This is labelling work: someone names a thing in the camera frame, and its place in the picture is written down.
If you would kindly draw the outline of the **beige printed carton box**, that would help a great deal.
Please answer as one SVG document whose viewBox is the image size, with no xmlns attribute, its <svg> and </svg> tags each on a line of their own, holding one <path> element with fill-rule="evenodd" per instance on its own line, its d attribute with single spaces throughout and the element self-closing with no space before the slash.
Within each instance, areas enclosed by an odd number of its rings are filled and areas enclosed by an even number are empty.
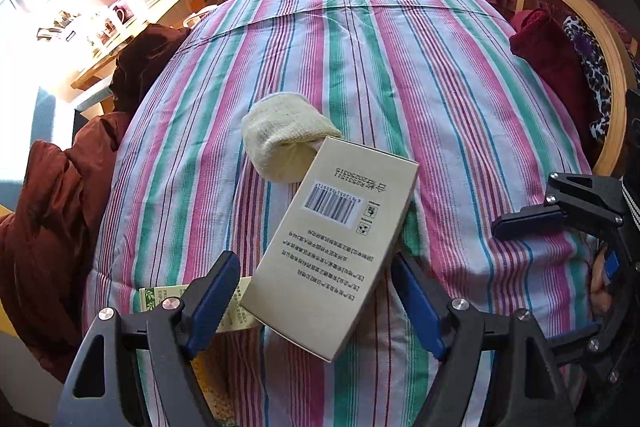
<svg viewBox="0 0 640 427">
<path fill-rule="evenodd" d="M 404 226 L 418 171 L 411 159 L 325 139 L 247 286 L 244 309 L 333 362 Z"/>
</svg>

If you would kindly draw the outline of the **cracker biscuit pack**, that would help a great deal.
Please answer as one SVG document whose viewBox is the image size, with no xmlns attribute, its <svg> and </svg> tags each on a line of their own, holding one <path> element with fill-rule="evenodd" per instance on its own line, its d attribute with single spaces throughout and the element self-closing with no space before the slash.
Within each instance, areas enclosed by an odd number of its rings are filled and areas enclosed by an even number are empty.
<svg viewBox="0 0 640 427">
<path fill-rule="evenodd" d="M 221 426 L 235 426 L 235 410 L 230 391 L 230 362 L 227 333 L 216 334 L 209 346 L 192 361 L 205 401 Z"/>
</svg>

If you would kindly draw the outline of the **dark red jacket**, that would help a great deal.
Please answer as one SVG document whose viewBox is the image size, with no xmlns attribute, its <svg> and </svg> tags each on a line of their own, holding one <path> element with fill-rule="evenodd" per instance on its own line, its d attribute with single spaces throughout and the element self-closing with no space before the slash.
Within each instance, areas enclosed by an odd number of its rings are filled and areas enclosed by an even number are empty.
<svg viewBox="0 0 640 427">
<path fill-rule="evenodd" d="M 1 304 L 40 366 L 65 381 L 82 341 L 82 295 L 116 154 L 145 95 L 190 34 L 152 24 L 119 55 L 113 112 L 92 118 L 66 150 L 30 148 L 16 208 L 1 219 Z"/>
</svg>

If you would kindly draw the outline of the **red cushion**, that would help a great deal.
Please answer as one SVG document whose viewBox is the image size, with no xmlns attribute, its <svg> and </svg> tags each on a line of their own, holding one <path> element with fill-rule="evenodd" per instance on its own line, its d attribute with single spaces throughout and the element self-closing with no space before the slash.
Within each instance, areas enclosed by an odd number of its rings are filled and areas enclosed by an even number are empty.
<svg viewBox="0 0 640 427">
<path fill-rule="evenodd" d="M 567 109 L 580 135 L 589 138 L 591 98 L 570 38 L 544 9 L 517 12 L 511 25 L 515 30 L 509 38 L 511 52 L 544 80 Z"/>
</svg>

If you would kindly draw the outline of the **striped pink green tablecloth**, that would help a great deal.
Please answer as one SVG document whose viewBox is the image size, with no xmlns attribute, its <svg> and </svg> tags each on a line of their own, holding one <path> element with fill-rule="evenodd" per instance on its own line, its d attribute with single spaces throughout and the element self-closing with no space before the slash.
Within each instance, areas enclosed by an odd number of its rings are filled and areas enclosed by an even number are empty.
<svg viewBox="0 0 640 427">
<path fill-rule="evenodd" d="M 241 121 L 303 95 L 348 141 L 420 169 L 402 238 L 451 296 L 585 325 L 596 245 L 573 231 L 499 243 L 491 222 L 585 172 L 565 107 L 510 50 L 485 0 L 230 0 L 197 24 L 119 147 L 82 321 L 138 309 L 142 287 L 204 275 L 221 251 L 252 274 L 294 195 L 248 161 Z"/>
</svg>

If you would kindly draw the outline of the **cream knitted sock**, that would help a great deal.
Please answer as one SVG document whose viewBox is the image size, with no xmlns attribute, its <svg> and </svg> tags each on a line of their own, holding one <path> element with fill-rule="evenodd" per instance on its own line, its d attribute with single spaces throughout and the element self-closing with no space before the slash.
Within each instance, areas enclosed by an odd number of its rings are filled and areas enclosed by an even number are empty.
<svg viewBox="0 0 640 427">
<path fill-rule="evenodd" d="M 341 131 L 303 95 L 277 92 L 253 105 L 241 121 L 246 155 L 272 183 L 299 183 L 326 138 Z"/>
</svg>

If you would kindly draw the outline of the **wooden desk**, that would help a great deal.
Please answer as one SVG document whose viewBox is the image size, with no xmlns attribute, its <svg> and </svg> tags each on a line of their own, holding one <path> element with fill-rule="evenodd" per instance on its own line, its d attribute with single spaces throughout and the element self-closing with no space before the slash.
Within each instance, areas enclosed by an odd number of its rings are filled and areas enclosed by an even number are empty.
<svg viewBox="0 0 640 427">
<path fill-rule="evenodd" d="M 189 15 L 198 12 L 204 5 L 204 0 L 150 0 L 145 3 L 86 66 L 70 77 L 70 87 L 74 90 L 86 90 L 92 86 L 99 72 L 114 63 L 126 44 L 149 24 L 181 27 Z"/>
</svg>

